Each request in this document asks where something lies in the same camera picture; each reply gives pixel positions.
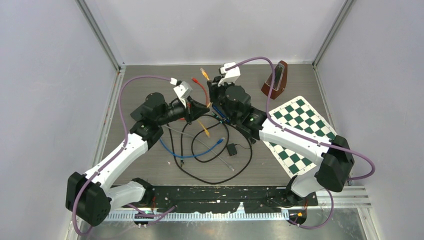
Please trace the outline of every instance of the gray table surface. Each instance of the gray table surface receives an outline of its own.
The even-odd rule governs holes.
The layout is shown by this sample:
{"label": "gray table surface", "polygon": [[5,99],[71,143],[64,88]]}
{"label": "gray table surface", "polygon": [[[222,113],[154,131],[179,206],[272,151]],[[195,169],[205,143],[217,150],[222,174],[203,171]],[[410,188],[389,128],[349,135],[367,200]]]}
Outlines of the gray table surface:
{"label": "gray table surface", "polygon": [[[123,82],[138,75],[160,75],[173,77],[178,80],[187,81],[193,88],[191,96],[199,101],[205,101],[205,94],[202,89],[191,81],[192,77],[197,78],[206,88],[206,80],[201,75],[199,68],[203,67],[211,78],[217,75],[218,65],[166,65],[166,66],[129,66],[126,69]],[[251,96],[251,103],[258,109],[265,110],[267,97],[261,92],[261,87],[268,78],[271,70],[269,65],[244,65],[241,66],[241,77],[237,84],[244,87]],[[159,92],[165,96],[165,100],[170,102],[174,99],[175,93],[173,86],[168,82],[158,79],[140,79],[133,81],[125,88],[122,95],[122,113],[128,128],[135,123],[130,117],[130,113],[141,105],[148,94]],[[270,110],[284,104],[285,102],[297,97],[303,96],[325,119],[327,118],[323,99],[321,97],[314,71],[310,64],[290,64],[288,66],[288,77],[286,90],[275,100],[271,100]],[[202,117],[201,122],[205,126],[211,126],[216,120],[209,117]],[[185,122],[178,120],[170,124],[171,127],[181,130]],[[166,128],[162,136],[163,141],[168,147],[171,147],[170,134]],[[202,127],[194,122],[186,129],[187,133],[195,135]],[[241,144],[248,147],[245,138],[232,128],[229,128],[229,143]],[[208,138],[205,134],[200,135],[200,139],[212,146],[216,141],[225,135],[223,126],[217,126],[210,132]],[[114,112],[110,131],[106,141],[103,157],[106,157],[123,140],[124,131],[119,117],[118,108]],[[176,153],[180,154],[180,134],[173,132]],[[191,138],[184,136],[183,139],[184,155],[191,155]],[[215,150],[224,147],[221,144]],[[201,153],[206,148],[196,142],[194,144],[195,154]],[[210,182],[219,182],[227,179],[240,171],[247,163],[250,151],[237,146],[238,154],[229,157],[227,150],[222,153],[222,158],[231,164],[235,171],[231,171],[219,159],[209,163],[199,163],[193,158],[184,160],[183,168],[191,174]],[[208,153],[199,157],[202,160],[213,156]],[[116,180],[116,184],[126,184],[133,178],[142,178],[152,185],[204,185],[204,183],[193,179],[181,172],[174,163],[174,158],[158,142],[146,154],[135,160],[122,175]],[[223,185],[286,185],[289,182],[289,176],[271,154],[270,150],[262,141],[253,145],[253,158],[246,170],[236,178],[223,183]]]}

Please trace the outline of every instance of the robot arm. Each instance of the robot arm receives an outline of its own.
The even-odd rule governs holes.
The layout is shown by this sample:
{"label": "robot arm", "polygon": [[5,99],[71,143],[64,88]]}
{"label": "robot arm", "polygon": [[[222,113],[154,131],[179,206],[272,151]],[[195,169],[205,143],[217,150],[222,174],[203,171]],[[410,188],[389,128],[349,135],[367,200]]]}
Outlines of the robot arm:
{"label": "robot arm", "polygon": [[[331,142],[332,145],[349,149],[347,140],[339,135],[334,140],[313,136],[289,125],[284,126],[286,131],[275,126],[267,119],[264,111],[251,105],[250,95],[241,86],[235,85],[240,76],[240,69],[235,67],[226,70],[235,64],[224,64],[219,69],[220,75],[207,82],[210,102],[214,108],[224,113],[230,123],[253,143],[255,140],[272,142],[299,153],[316,164],[316,167],[307,173],[294,176],[290,180],[285,189],[286,199],[296,204],[308,194],[321,189],[341,192],[355,161],[350,153],[325,147],[320,143]],[[288,130],[315,139],[318,144],[298,137]]]}
{"label": "robot arm", "polygon": [[127,135],[127,144],[122,141],[104,160],[84,174],[74,172],[68,179],[66,208],[72,211],[76,196],[82,186],[94,176],[82,192],[76,215],[91,226],[97,226],[111,210],[140,202],[149,204],[154,196],[152,185],[135,178],[127,184],[112,187],[115,180],[130,164],[145,154],[164,133],[161,125],[185,118],[188,123],[209,112],[209,108],[190,97],[192,88],[186,82],[173,79],[178,101],[166,103],[162,94],[155,92],[132,114],[137,122]]}

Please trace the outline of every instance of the wooden metronome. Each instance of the wooden metronome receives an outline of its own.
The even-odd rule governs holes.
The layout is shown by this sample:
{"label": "wooden metronome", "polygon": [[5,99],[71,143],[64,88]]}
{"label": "wooden metronome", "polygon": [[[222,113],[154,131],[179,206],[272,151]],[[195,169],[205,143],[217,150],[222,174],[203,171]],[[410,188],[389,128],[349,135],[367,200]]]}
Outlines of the wooden metronome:
{"label": "wooden metronome", "polygon": [[[275,80],[274,86],[271,92],[271,98],[276,99],[285,89],[287,84],[287,63],[285,61],[279,61],[275,67]],[[266,82],[263,84],[261,91],[268,96],[270,92],[272,74],[269,75]]]}

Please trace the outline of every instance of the white bracket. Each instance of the white bracket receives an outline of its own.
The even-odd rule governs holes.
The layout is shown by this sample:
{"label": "white bracket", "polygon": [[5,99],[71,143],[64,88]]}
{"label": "white bracket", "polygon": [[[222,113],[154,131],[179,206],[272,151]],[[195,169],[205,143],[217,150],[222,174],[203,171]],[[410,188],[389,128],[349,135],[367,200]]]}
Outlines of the white bracket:
{"label": "white bracket", "polygon": [[184,105],[185,108],[187,108],[187,98],[193,91],[192,86],[190,86],[190,84],[188,84],[187,82],[183,81],[180,85],[174,87],[173,90],[176,96],[178,97],[179,101]]}
{"label": "white bracket", "polygon": [[221,75],[224,75],[223,78],[221,78],[221,80],[218,82],[218,87],[220,87],[221,85],[223,85],[224,83],[235,83],[236,80],[240,77],[240,68],[237,66],[235,68],[232,68],[230,70],[226,70],[229,67],[232,67],[236,65],[235,62],[229,62],[229,63],[225,63],[220,69],[219,69],[219,73]]}

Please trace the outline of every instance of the checkered square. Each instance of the checkered square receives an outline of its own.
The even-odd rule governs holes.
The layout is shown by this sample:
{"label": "checkered square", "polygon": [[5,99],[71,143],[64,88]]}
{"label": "checkered square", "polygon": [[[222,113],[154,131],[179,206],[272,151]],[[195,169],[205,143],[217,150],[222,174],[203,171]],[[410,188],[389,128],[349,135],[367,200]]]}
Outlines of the checkered square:
{"label": "checkered square", "polygon": [[[334,139],[336,131],[318,112],[302,97],[298,96],[269,112],[274,119],[312,135]],[[294,151],[264,141],[274,157],[292,178],[302,175],[316,165],[309,159]]]}

